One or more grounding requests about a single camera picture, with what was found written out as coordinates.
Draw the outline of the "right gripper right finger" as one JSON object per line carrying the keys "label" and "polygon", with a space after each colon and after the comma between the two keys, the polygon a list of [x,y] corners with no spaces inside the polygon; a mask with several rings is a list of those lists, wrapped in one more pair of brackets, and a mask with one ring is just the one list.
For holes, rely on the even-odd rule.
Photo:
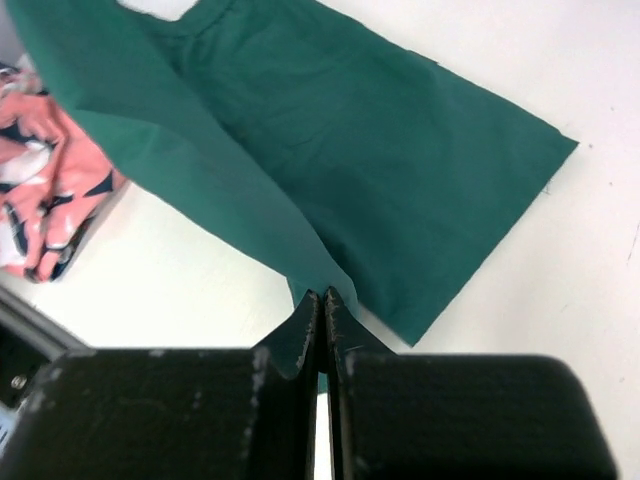
{"label": "right gripper right finger", "polygon": [[543,355],[397,354],[324,299],[337,479],[614,479],[585,388]]}

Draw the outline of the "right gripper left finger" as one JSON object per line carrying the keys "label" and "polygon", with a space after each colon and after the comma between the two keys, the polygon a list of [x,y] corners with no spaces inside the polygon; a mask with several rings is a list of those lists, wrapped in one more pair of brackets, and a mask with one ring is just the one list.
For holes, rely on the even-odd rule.
{"label": "right gripper left finger", "polygon": [[76,350],[34,379],[5,479],[310,479],[320,300],[250,349]]}

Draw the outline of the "aluminium mounting rail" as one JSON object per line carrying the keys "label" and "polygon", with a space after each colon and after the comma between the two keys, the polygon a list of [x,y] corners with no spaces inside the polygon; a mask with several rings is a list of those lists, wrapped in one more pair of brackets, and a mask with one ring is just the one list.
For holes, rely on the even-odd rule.
{"label": "aluminium mounting rail", "polygon": [[1,406],[17,410],[34,377],[68,350],[88,346],[1,287]]}

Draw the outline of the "teal green shorts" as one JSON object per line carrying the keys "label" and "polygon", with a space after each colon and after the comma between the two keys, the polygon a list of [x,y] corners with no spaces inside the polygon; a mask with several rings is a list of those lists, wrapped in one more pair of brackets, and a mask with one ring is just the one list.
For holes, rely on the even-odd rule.
{"label": "teal green shorts", "polygon": [[316,1],[11,1],[116,168],[288,280],[416,344],[576,142]]}

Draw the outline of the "pink patterned shorts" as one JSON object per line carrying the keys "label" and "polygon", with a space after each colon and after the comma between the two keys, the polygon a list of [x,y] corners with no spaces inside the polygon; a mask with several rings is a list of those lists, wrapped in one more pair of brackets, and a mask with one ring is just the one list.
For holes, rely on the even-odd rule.
{"label": "pink patterned shorts", "polygon": [[125,182],[35,72],[2,65],[2,269],[34,283],[59,278]]}

